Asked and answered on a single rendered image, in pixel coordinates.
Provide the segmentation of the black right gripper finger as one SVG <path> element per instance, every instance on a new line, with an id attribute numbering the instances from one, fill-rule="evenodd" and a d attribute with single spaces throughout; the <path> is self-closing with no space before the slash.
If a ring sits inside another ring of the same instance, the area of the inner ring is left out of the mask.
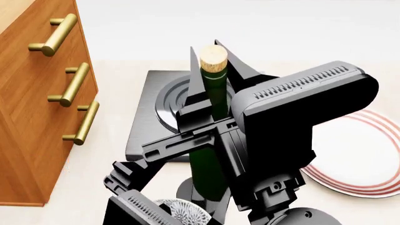
<path id="1" fill-rule="evenodd" d="M 212 104 L 204 87 L 198 58 L 190 47 L 190 79 L 183 108 L 176 114 L 178 131 L 183 134 L 214 122 Z"/>
<path id="2" fill-rule="evenodd" d="M 256 71 L 244 61 L 241 61 L 235 54 L 233 54 L 226 46 L 224 46 L 217 39 L 214 44 L 222 46 L 227 51 L 227 78 L 235 93 L 253 87 L 257 84 L 276 79 L 278 76 L 271 76 L 261 74 Z"/>

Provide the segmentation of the green corked wine bottle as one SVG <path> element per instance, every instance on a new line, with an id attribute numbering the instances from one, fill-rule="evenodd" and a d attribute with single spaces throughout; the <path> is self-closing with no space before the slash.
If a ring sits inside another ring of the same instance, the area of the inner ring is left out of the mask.
<path id="1" fill-rule="evenodd" d="M 200 53 L 200 73 L 215 121 L 228 116 L 228 52 L 220 45 L 206 46 Z M 196 191 L 210 201 L 220 201 L 228 185 L 213 149 L 205 147 L 189 154 L 192 181 Z"/>

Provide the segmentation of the brown wooden cabinet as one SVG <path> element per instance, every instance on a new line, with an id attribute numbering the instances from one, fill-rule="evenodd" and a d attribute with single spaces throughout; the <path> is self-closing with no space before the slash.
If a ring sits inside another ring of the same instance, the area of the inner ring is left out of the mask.
<path id="1" fill-rule="evenodd" d="M 51 18 L 77 16 L 77 23 L 55 55 L 29 51 L 45 43 L 57 26 Z M 62 95 L 74 74 L 65 69 L 88 63 L 90 70 L 73 103 L 48 102 Z M 76 0 L 0 0 L 0 206 L 41 207 L 48 203 L 75 144 L 98 86 Z"/>

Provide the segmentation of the black square ringed cooker plate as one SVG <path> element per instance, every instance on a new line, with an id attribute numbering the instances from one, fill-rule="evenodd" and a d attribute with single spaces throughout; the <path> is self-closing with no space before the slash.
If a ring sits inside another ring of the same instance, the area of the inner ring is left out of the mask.
<path id="1" fill-rule="evenodd" d="M 176 114 L 192 91 L 205 92 L 200 72 L 147 72 L 126 145 L 127 161 L 142 159 L 144 144 L 179 133 Z"/>

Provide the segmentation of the clear patterned glass bowl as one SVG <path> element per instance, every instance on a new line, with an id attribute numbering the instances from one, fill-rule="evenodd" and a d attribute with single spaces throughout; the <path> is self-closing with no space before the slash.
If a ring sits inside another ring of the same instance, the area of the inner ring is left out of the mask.
<path id="1" fill-rule="evenodd" d="M 161 204 L 168 206 L 171 210 L 171 216 L 183 225 L 207 225 L 212 218 L 203 208 L 187 200 L 179 198 L 158 199 L 154 203 L 158 206 Z"/>

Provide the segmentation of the white plate with red rings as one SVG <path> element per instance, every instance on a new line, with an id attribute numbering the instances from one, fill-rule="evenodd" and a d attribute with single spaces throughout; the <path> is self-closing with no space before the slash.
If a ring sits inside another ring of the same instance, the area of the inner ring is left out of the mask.
<path id="1" fill-rule="evenodd" d="M 400 194 L 400 121 L 361 110 L 315 126 L 312 148 L 302 171 L 320 185 L 359 198 Z"/>

